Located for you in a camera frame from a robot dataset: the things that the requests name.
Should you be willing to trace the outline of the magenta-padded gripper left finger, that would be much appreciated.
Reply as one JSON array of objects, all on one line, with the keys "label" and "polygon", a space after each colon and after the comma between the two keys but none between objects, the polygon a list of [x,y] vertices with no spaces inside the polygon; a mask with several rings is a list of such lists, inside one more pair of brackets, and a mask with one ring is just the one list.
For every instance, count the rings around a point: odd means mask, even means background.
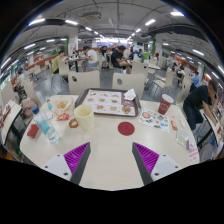
[{"label": "magenta-padded gripper left finger", "polygon": [[84,143],[66,154],[56,154],[42,166],[42,169],[79,184],[90,152],[90,143]]}]

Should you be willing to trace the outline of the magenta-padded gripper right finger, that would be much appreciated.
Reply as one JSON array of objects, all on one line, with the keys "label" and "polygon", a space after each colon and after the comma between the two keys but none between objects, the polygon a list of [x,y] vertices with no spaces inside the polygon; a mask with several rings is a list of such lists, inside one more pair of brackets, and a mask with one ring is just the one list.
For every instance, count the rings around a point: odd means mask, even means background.
[{"label": "magenta-padded gripper right finger", "polygon": [[133,143],[132,153],[144,185],[182,169],[182,167],[169,155],[159,155],[153,150],[138,143]]}]

